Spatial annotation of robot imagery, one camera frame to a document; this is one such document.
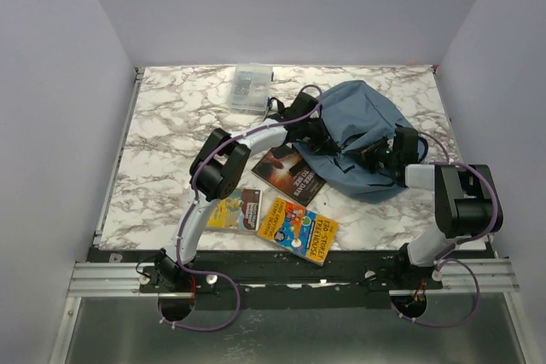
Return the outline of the blue student backpack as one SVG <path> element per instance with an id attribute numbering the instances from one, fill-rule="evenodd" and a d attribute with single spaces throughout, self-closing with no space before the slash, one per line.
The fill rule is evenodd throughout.
<path id="1" fill-rule="evenodd" d="M 379 203 L 400 194 L 405 188 L 396 185 L 384 170 L 371 173 L 351 156 L 383 137 L 392 140 L 399 125 L 415 129 L 396 105 L 363 80 L 335 85 L 324 92 L 321 104 L 321 118 L 340 152 L 315 155 L 297 140 L 293 147 L 305 162 L 328 185 L 352 199 Z M 421 144 L 418 152 L 424 160 L 428 142 Z"/>

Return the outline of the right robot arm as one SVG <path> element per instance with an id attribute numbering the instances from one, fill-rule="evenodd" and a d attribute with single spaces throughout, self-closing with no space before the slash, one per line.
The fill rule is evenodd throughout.
<path id="1" fill-rule="evenodd" d="M 384 170 L 399 187 L 433 193 L 434 225 L 403 245 L 394 258 L 394 282 L 410 289 L 423 279 L 423 269 L 440 269 L 457 247 L 497 232 L 503 212 L 487 165 L 445 161 L 422 163 L 417 130 L 397 126 L 392 140 L 383 137 L 351 153 L 371 173 Z"/>

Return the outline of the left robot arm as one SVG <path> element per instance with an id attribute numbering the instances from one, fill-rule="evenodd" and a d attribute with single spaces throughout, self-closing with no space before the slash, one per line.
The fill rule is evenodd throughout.
<path id="1" fill-rule="evenodd" d="M 218 128 L 206 139 L 189 169 L 190 192 L 183 200 L 183 215 L 171 243 L 154 260 L 160 282 L 172 292 L 181 291 L 194 273 L 189 268 L 206 223 L 220 201 L 239 185 L 247 161 L 287 142 L 325 129 L 321 119 L 322 90 L 308 84 L 292 104 L 251 129 L 230 134 Z"/>

